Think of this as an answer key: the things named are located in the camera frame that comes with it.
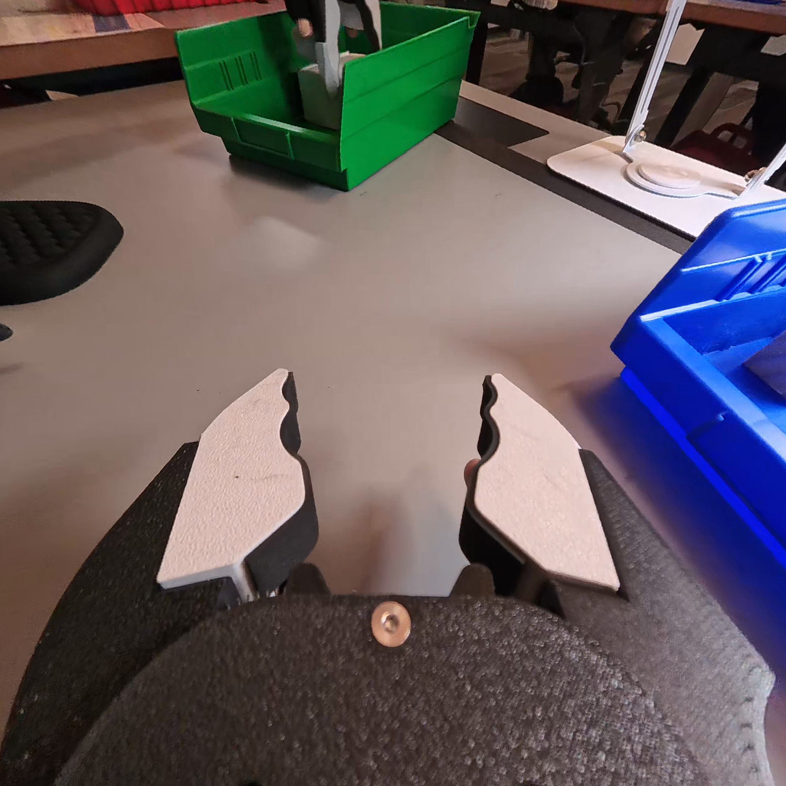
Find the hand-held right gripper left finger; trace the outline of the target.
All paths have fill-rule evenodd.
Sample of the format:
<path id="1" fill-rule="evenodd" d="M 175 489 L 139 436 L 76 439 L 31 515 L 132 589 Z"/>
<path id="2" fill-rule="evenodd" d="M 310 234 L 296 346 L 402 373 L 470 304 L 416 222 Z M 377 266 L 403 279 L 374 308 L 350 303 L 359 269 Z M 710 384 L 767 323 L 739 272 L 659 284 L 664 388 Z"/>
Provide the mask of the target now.
<path id="1" fill-rule="evenodd" d="M 201 435 L 156 576 L 162 589 L 228 579 L 239 601 L 280 591 L 318 541 L 300 447 L 296 383 L 279 368 Z"/>

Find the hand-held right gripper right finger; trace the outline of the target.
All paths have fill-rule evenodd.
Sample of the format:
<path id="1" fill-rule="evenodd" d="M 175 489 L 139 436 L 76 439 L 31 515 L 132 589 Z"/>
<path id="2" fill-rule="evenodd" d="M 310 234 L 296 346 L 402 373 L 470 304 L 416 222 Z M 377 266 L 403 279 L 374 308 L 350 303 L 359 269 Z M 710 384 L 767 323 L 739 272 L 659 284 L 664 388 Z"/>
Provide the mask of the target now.
<path id="1" fill-rule="evenodd" d="M 478 462 L 470 469 L 459 545 L 488 567 L 497 593 L 520 581 L 615 594 L 621 580 L 572 434 L 500 373 L 485 377 Z"/>

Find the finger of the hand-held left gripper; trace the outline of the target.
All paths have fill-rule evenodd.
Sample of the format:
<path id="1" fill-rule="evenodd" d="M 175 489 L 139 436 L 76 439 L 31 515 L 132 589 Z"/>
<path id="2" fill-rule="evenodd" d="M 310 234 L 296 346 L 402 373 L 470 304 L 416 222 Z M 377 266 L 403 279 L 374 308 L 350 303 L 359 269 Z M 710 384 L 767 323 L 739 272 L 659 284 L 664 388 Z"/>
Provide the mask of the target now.
<path id="1" fill-rule="evenodd" d="M 325 84 L 329 96 L 335 97 L 342 85 L 342 64 L 339 53 L 338 38 L 329 38 L 327 42 L 314 42 L 318 72 Z"/>

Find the green plastic bin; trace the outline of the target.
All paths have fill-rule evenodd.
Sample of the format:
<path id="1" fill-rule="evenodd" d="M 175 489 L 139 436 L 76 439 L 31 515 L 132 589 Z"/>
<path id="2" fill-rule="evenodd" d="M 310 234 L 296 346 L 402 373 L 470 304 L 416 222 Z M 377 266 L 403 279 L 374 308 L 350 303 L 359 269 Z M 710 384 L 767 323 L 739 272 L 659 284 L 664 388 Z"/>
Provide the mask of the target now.
<path id="1" fill-rule="evenodd" d="M 298 72 L 307 58 L 286 12 L 177 32 L 202 132 L 241 160 L 349 191 L 450 122 L 479 13 L 380 4 L 384 48 L 338 37 L 344 69 L 338 129 L 308 120 Z"/>

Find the blue plastic bin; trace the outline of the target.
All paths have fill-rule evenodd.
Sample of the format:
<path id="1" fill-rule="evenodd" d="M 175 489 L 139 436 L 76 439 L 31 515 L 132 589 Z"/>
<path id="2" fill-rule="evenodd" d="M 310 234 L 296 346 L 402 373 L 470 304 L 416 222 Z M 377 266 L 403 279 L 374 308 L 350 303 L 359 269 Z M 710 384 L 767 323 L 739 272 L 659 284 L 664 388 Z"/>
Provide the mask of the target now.
<path id="1" fill-rule="evenodd" d="M 746 362 L 784 333 L 784 200 L 713 219 L 612 341 L 621 379 L 743 523 L 721 534 L 784 604 L 784 397 Z"/>

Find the grey desk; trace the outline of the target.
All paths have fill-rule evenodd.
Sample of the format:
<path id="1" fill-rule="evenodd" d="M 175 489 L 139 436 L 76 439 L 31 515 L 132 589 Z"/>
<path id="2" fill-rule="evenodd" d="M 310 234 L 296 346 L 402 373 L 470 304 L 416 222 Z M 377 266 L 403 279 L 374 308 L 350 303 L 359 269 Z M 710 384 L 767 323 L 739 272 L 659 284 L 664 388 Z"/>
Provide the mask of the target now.
<path id="1" fill-rule="evenodd" d="M 483 379 L 593 450 L 774 669 L 734 524 L 621 384 L 610 344 L 686 250 L 440 135 L 351 192 L 232 160 L 183 84 L 2 111 L 2 198 L 107 208 L 86 284 L 2 309 L 2 724 L 56 602 L 182 446 L 294 373 L 301 454 L 339 592 L 446 594 Z"/>

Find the red plastic bin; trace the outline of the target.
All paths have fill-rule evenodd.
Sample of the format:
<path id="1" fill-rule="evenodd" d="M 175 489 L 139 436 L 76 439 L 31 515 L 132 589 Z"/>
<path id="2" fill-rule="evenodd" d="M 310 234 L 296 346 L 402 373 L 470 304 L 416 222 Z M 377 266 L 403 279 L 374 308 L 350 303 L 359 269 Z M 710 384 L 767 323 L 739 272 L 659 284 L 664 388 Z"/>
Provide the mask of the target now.
<path id="1" fill-rule="evenodd" d="M 72 1 L 72 3 L 94 16 L 119 16 L 126 14 L 159 13 L 191 9 L 192 1 Z"/>

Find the wooden table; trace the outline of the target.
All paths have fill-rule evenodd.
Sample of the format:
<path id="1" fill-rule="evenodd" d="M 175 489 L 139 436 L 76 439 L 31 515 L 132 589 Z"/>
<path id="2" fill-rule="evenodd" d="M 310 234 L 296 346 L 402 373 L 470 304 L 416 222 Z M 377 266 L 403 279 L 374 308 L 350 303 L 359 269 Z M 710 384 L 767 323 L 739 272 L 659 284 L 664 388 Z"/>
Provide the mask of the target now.
<path id="1" fill-rule="evenodd" d="M 568 1 L 567 3 L 640 16 L 664 16 L 668 6 L 667 1 Z M 785 34 L 785 3 L 688 1 L 682 12 L 682 19 L 778 36 Z"/>
<path id="2" fill-rule="evenodd" d="M 176 55 L 182 30 L 275 14 L 283 2 L 240 2 L 95 16 L 74 2 L 1 2 L 1 76 L 14 80 Z"/>

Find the white document stand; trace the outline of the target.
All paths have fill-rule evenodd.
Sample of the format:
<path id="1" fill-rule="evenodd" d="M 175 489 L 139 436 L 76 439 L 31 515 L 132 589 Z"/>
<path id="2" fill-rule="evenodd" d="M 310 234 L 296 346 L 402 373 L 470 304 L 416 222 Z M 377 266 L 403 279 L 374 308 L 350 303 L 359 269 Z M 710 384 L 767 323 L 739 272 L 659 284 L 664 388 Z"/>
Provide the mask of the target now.
<path id="1" fill-rule="evenodd" d="M 609 200 L 695 239 L 730 208 L 770 207 L 784 193 L 766 182 L 784 164 L 782 148 L 744 176 L 646 141 L 648 118 L 666 55 L 686 1 L 668 2 L 665 19 L 625 137 L 611 136 L 551 156 L 547 167 Z"/>

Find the red stool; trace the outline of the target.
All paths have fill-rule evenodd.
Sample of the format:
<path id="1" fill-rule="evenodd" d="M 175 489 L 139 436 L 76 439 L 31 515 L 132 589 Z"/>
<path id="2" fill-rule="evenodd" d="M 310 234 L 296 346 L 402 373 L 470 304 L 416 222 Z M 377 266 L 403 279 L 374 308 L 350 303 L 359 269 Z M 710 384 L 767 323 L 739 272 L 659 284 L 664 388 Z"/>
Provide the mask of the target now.
<path id="1" fill-rule="evenodd" d="M 740 124 L 723 123 L 712 131 L 692 131 L 673 143 L 671 149 L 722 168 L 742 167 L 755 162 L 753 132 Z"/>

